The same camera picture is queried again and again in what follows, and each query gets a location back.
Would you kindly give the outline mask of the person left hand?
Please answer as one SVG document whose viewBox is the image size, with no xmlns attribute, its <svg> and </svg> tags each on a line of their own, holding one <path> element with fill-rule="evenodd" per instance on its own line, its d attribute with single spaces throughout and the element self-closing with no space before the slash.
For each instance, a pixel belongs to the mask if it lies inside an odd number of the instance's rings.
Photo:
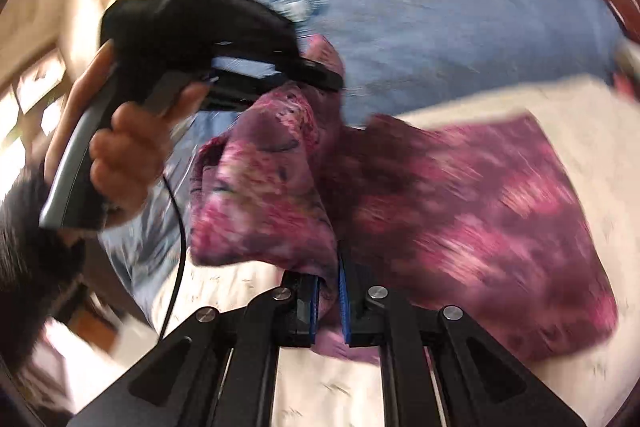
<svg viewBox="0 0 640 427">
<path fill-rule="evenodd" d="M 111 43 L 105 43 L 75 81 L 53 138 L 44 156 L 44 179 L 51 183 L 79 118 L 107 80 L 114 63 Z M 89 143 L 90 182 L 115 205 L 106 225 L 117 227 L 142 210 L 149 191 L 164 172 L 174 146 L 171 130 L 193 115 L 208 92 L 206 84 L 191 82 L 170 109 L 155 115 L 137 103 L 115 109 L 110 127 L 97 131 Z"/>
</svg>

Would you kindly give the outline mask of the black fuzzy sleeve forearm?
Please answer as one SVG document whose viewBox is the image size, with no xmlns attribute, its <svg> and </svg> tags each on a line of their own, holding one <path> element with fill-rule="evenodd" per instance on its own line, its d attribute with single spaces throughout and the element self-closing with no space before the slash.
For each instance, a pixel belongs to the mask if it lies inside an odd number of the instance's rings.
<svg viewBox="0 0 640 427">
<path fill-rule="evenodd" d="M 41 167 L 26 167 L 1 203 L 1 358 L 18 372 L 47 319 L 55 314 L 85 261 L 85 245 L 70 247 L 39 226 L 49 195 Z"/>
</svg>

